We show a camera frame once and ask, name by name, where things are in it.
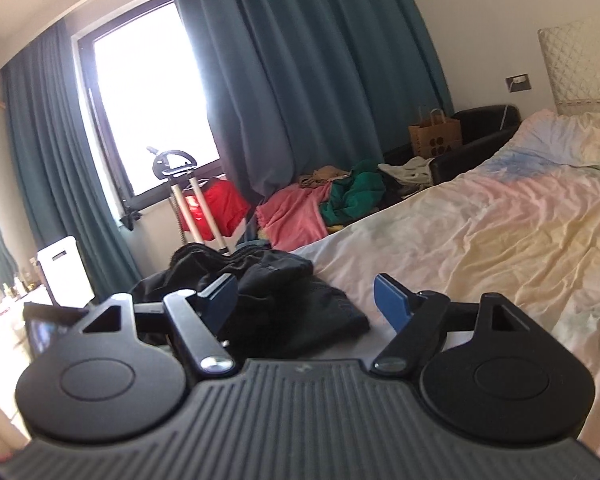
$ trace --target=paper bag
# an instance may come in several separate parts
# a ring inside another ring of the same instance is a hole
[[[422,158],[442,155],[462,146],[460,121],[445,117],[440,108],[430,111],[428,120],[421,117],[420,124],[409,126],[409,133],[414,155]]]

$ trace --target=window frame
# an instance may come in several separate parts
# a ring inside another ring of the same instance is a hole
[[[82,69],[82,78],[87,92],[87,102],[93,120],[93,125],[98,137],[100,149],[104,155],[104,159],[112,178],[113,185],[125,214],[131,211],[141,211],[155,203],[167,199],[171,194],[171,184],[169,181],[162,182],[158,186],[141,193],[134,194],[131,182],[126,174],[126,169],[122,163],[122,158],[118,152],[116,141],[113,137],[113,132],[107,119],[107,113],[100,94],[98,85],[98,70],[96,66],[94,44],[100,38],[107,34],[124,27],[127,23],[137,20],[142,16],[160,9],[166,5],[173,3],[173,0],[150,0],[144,4],[138,5],[120,16],[110,20],[109,22],[96,28],[89,34],[85,34],[78,40],[78,54],[80,56],[80,66]],[[219,176],[223,173],[222,163],[220,159],[205,164],[196,168],[195,174],[197,178],[210,178]],[[188,185],[189,181],[186,176],[177,178],[181,187]]]

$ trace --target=tie-dye blanket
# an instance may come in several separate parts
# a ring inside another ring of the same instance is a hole
[[[538,112],[475,170],[297,250],[373,325],[323,356],[368,360],[394,336],[373,301],[380,272],[453,301],[500,292],[595,377],[580,438],[600,455],[600,138],[570,121]]]

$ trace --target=silver screw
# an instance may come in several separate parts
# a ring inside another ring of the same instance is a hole
[[[234,367],[234,360],[229,357],[205,357],[200,361],[200,367],[209,374],[224,374]]]
[[[381,357],[374,363],[374,368],[383,374],[397,374],[407,367],[407,361],[399,357]]]

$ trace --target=black ribbed surface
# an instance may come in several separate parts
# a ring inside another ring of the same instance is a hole
[[[35,441],[0,471],[27,480],[593,480],[600,460],[571,440],[525,450],[469,442],[425,414],[406,384],[369,377],[356,361],[251,362],[199,384],[141,438],[81,449]]]

